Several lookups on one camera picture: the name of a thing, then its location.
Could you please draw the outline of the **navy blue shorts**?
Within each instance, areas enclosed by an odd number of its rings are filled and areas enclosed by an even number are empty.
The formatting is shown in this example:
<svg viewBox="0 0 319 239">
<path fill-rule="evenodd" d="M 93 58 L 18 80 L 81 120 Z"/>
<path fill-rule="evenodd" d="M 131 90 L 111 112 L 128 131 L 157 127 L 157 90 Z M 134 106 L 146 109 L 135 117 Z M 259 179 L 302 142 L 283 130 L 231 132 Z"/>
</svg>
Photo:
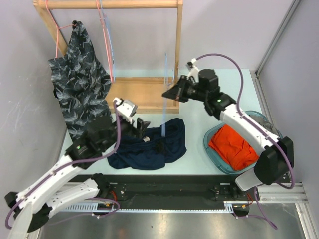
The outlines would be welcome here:
<svg viewBox="0 0 319 239">
<path fill-rule="evenodd" d="M 177 161 L 186 151 L 184 121 L 174 118 L 165 123 L 164 137 L 161 127 L 148 128 L 141 139 L 122 136 L 117 152 L 107 160 L 115 169 L 157 170 Z"/>
</svg>

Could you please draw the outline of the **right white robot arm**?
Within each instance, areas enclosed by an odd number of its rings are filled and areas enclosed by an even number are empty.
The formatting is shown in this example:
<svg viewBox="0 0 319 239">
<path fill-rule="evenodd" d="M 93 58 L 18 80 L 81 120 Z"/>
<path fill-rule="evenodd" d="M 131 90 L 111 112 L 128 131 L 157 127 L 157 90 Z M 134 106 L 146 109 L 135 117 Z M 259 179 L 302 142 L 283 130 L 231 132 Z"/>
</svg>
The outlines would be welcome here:
<svg viewBox="0 0 319 239">
<path fill-rule="evenodd" d="M 241 200 L 248 190 L 265 184 L 271 185 L 294 167 L 294 146 L 289 137 L 279 138 L 260 126 L 245 113 L 238 102 L 222 92 L 214 70 L 198 72 L 198 81 L 190 75 L 180 76 L 177 83 L 162 94 L 162 97 L 177 102 L 197 100 L 203 102 L 210 116 L 225 123 L 243 137 L 259 156 L 255 166 L 235 179 L 230 195 Z"/>
</svg>

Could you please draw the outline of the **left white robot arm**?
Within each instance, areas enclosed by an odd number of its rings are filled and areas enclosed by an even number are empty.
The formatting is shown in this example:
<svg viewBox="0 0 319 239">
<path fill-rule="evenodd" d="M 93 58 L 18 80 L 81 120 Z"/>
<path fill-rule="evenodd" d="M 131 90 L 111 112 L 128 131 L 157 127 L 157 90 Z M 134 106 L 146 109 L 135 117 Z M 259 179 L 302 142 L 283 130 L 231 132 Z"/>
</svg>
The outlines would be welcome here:
<svg viewBox="0 0 319 239">
<path fill-rule="evenodd" d="M 68 147 L 65 154 L 41 178 L 20 192 L 9 192 L 5 201 L 10 212 L 5 219 L 5 227 L 11 217 L 16 218 L 27 204 L 32 205 L 30 220 L 26 223 L 25 232 L 33 232 L 45 225 L 50 218 L 64 208 L 91 198 L 105 199 L 110 193 L 110 184 L 101 173 L 94 174 L 82 184 L 69 190 L 60 188 L 80 172 L 88 169 L 95 162 L 103 159 L 103 153 L 109 148 L 113 150 L 106 154 L 114 154 L 122 136 L 142 138 L 150 122 L 137 119 L 133 121 L 117 117 L 112 122 L 110 117 L 102 116 L 88 123 L 82 136 Z"/>
</svg>

